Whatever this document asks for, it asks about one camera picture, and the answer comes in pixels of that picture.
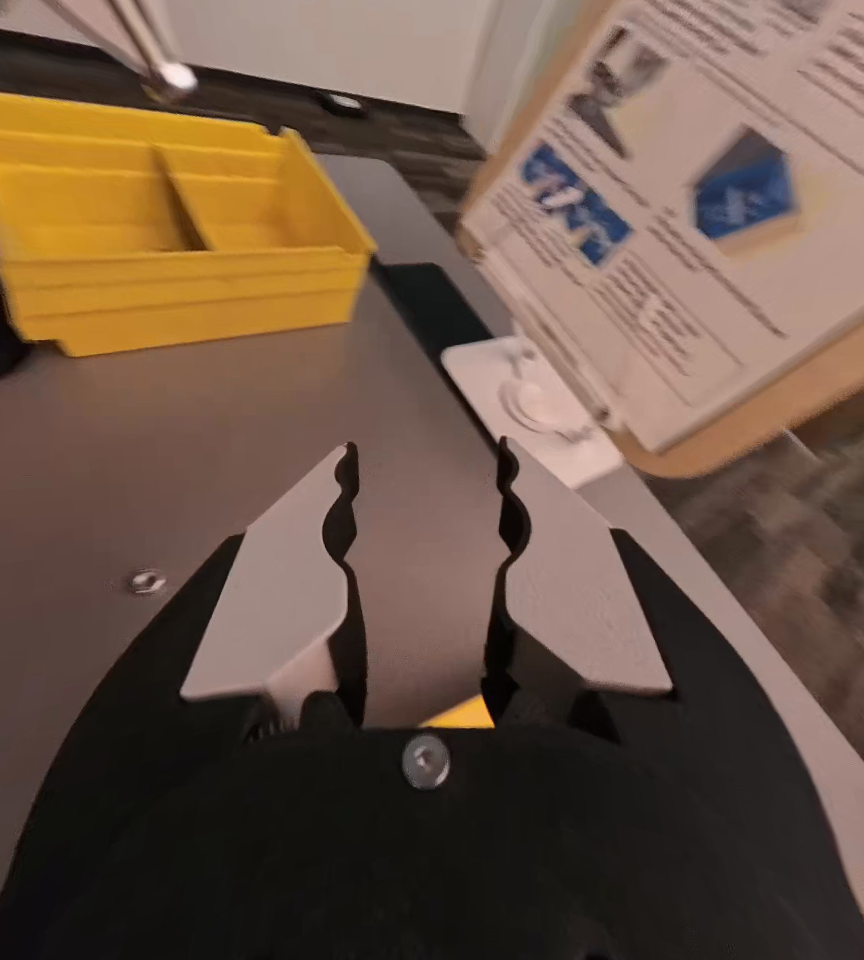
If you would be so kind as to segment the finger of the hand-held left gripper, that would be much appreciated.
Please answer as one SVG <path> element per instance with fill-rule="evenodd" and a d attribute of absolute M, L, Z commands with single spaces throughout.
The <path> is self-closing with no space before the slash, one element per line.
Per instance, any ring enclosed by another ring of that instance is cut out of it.
<path fill-rule="evenodd" d="M 137 2 L 0 1 L 0 18 L 25 6 L 49 11 L 119 63 L 150 79 L 150 21 Z"/>

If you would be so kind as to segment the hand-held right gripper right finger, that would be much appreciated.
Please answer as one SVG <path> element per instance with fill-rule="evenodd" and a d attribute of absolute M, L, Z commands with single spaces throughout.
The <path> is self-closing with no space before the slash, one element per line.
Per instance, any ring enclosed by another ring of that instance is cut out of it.
<path fill-rule="evenodd" d="M 581 716 L 603 693 L 663 698 L 674 684 L 614 530 L 515 439 L 499 442 L 499 565 L 483 698 L 498 726 L 522 705 Z"/>

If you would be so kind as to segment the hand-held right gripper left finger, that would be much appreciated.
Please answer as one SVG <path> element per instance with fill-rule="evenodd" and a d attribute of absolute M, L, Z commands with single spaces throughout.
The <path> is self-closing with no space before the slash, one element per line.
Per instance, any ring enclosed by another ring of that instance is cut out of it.
<path fill-rule="evenodd" d="M 307 698 L 336 695 L 363 725 L 367 643 L 347 560 L 357 537 L 359 454 L 337 446 L 243 534 L 180 694 L 257 697 L 296 727 Z"/>

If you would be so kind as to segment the silver hex bolt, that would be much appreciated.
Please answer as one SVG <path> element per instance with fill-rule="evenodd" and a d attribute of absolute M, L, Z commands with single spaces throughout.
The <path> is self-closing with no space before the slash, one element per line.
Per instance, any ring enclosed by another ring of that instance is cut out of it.
<path fill-rule="evenodd" d="M 198 78 L 184 62 L 163 2 L 108 1 L 107 5 L 137 54 L 155 98 L 172 104 L 198 90 Z"/>

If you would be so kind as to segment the yellow divided plastic bin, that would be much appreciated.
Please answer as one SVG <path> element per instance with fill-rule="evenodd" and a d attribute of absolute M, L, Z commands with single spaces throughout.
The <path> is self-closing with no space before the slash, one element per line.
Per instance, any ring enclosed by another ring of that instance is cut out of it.
<path fill-rule="evenodd" d="M 211 251 L 176 250 L 150 147 Z M 351 320 L 374 240 L 294 129 L 0 93 L 0 283 L 88 357 Z"/>

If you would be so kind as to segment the white stand base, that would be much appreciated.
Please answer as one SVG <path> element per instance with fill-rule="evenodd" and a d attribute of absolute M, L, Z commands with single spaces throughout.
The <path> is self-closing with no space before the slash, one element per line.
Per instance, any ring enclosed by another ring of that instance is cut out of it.
<path fill-rule="evenodd" d="M 513 439 L 572 490 L 623 466 L 602 426 L 528 339 L 453 345 L 440 361 L 491 438 Z"/>

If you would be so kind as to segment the black flat pad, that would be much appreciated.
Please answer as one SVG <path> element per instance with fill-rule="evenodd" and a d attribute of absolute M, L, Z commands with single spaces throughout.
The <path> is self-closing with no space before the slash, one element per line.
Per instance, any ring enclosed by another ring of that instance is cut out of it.
<path fill-rule="evenodd" d="M 442 354 L 452 347 L 493 339 L 479 314 L 438 265 L 387 265 L 374 260 L 370 272 L 434 363 L 440 365 Z"/>

